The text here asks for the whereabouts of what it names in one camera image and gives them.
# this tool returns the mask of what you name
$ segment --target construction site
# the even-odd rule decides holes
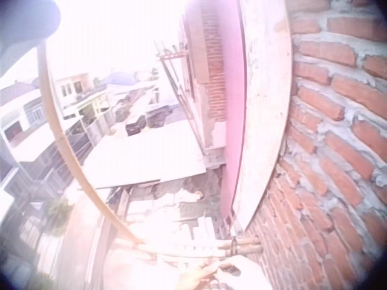
[[[176,41],[154,47],[149,83],[82,163],[37,47],[45,116],[74,176],[64,234],[36,247],[50,289],[191,290],[176,282],[193,267],[238,255],[272,289],[365,279],[387,241],[378,6],[192,0]],[[203,282],[192,290],[232,289]]]

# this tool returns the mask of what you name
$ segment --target sky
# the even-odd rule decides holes
[[[112,69],[149,69],[155,61],[154,39],[175,44],[184,0],[57,0],[62,15],[47,40],[55,79]],[[0,79],[0,88],[37,76],[36,49]]]

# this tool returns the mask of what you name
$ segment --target car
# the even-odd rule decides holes
[[[132,136],[141,132],[146,127],[146,119],[142,114],[130,115],[125,121],[125,131],[128,136]]]

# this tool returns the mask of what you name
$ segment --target parked car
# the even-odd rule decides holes
[[[151,104],[145,112],[146,122],[150,128],[164,126],[165,118],[172,113],[169,105]]]
[[[144,115],[131,115],[125,122],[125,131],[128,136],[140,133],[145,127],[146,119]]]

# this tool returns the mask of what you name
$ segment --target red brick wall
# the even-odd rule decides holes
[[[215,0],[201,0],[204,39],[210,81],[204,84],[208,98],[208,117],[215,122],[226,120],[226,85],[219,17]]]
[[[366,1],[287,2],[286,150],[247,230],[264,247],[251,258],[275,289],[342,289],[386,245],[387,30]]]

